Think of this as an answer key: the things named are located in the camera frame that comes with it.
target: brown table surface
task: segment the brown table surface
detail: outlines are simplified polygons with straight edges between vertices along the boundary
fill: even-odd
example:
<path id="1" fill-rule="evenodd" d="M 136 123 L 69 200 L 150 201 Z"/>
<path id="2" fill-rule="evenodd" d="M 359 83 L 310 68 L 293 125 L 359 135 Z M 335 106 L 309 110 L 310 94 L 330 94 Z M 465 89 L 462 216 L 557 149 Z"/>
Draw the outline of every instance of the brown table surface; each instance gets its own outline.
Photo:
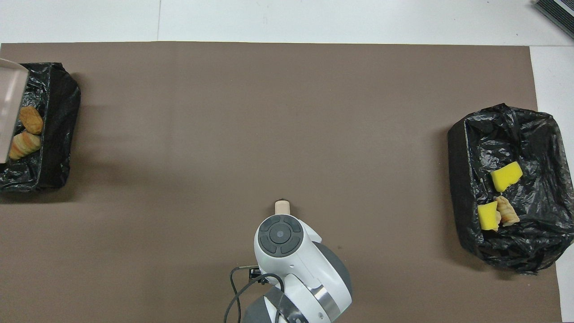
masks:
<path id="1" fill-rule="evenodd" d="M 2 44 L 1 55 L 62 62 L 82 89 L 68 184 L 0 197 L 3 322 L 221 322 L 228 272 L 255 263 L 253 235 L 279 198 L 351 273 L 338 322 L 560 321 L 554 267 L 521 276 L 463 250 L 448 186 L 452 124 L 501 102 L 536 109 L 527 47 Z"/>

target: white table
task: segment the white table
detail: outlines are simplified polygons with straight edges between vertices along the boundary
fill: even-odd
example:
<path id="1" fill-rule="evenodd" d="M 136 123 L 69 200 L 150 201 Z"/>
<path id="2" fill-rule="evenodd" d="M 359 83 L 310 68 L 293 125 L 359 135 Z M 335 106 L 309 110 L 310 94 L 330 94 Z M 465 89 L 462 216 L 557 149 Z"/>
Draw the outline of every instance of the white table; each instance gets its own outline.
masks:
<path id="1" fill-rule="evenodd" d="M 172 40 L 530 46 L 538 108 L 574 163 L 574 40 L 529 0 L 0 1 L 0 43 Z M 574 321 L 574 248 L 556 270 Z"/>

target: black trash bag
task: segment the black trash bag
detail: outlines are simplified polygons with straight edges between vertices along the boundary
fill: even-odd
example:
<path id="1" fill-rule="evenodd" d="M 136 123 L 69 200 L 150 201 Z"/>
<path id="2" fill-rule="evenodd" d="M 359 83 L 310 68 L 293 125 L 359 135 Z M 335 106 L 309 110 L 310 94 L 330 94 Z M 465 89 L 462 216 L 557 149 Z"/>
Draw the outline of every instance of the black trash bag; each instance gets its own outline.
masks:
<path id="1" fill-rule="evenodd" d="M 471 113 L 448 131 L 456 230 L 462 247 L 486 263 L 536 274 L 574 239 L 574 191 L 560 130 L 547 113 L 504 103 Z M 506 197 L 520 218 L 498 232 L 481 230 L 478 205 L 499 196 L 490 172 L 518 162 L 523 175 Z"/>
<path id="2" fill-rule="evenodd" d="M 80 106 L 80 88 L 61 63 L 22 64 L 29 71 L 22 106 L 44 119 L 40 150 L 0 164 L 0 191 L 30 192 L 65 185 L 70 147 Z M 14 134 L 25 130 L 18 121 Z"/>

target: black cable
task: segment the black cable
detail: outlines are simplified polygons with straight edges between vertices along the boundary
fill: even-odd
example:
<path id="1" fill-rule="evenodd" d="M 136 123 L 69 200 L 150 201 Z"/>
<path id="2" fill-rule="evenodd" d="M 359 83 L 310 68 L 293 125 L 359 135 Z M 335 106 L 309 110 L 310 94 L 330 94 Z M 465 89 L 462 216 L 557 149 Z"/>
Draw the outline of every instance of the black cable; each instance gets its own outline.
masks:
<path id="1" fill-rule="evenodd" d="M 231 302 L 229 303 L 229 306 L 227 306 L 227 310 L 225 311 L 225 315 L 223 316 L 223 323 L 227 322 L 227 316 L 229 315 L 229 310 L 231 309 L 231 307 L 233 306 L 233 303 L 235 303 L 238 299 L 239 296 L 241 294 L 243 294 L 243 292 L 245 292 L 251 285 L 257 283 L 259 280 L 266 278 L 266 277 L 273 277 L 275 278 L 277 281 L 279 281 L 279 285 L 280 285 L 280 289 L 282 292 L 285 292 L 285 284 L 283 283 L 283 280 L 281 279 L 281 277 L 277 276 L 276 274 L 263 274 L 263 275 L 259 275 L 257 277 L 255 277 L 252 281 L 250 281 L 249 283 L 245 284 L 245 286 L 238 292 L 235 294 L 235 297 L 231 300 Z M 279 320 L 279 316 L 276 315 L 275 317 L 275 322 L 277 323 Z"/>
<path id="2" fill-rule="evenodd" d="M 235 288 L 235 283 L 233 282 L 233 273 L 242 270 L 242 269 L 255 269 L 259 268 L 259 266 L 240 266 L 235 267 L 229 273 L 229 280 L 231 281 L 231 288 L 233 288 L 233 294 L 237 295 L 237 289 Z M 241 323 L 241 303 L 239 302 L 239 298 L 237 298 L 237 323 Z"/>

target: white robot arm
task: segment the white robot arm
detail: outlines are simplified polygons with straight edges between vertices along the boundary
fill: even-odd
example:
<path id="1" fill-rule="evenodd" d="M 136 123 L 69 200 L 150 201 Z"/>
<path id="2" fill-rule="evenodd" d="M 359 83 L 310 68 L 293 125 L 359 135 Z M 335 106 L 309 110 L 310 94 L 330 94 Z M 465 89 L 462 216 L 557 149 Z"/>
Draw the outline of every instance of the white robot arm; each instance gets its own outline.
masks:
<path id="1" fill-rule="evenodd" d="M 245 323 L 279 322 L 331 323 L 351 304 L 352 287 L 341 260 L 321 244 L 321 237 L 307 224 L 290 215 L 288 201 L 277 201 L 275 215 L 257 229 L 255 257 L 262 274 L 276 274 L 278 280 L 246 311 Z"/>

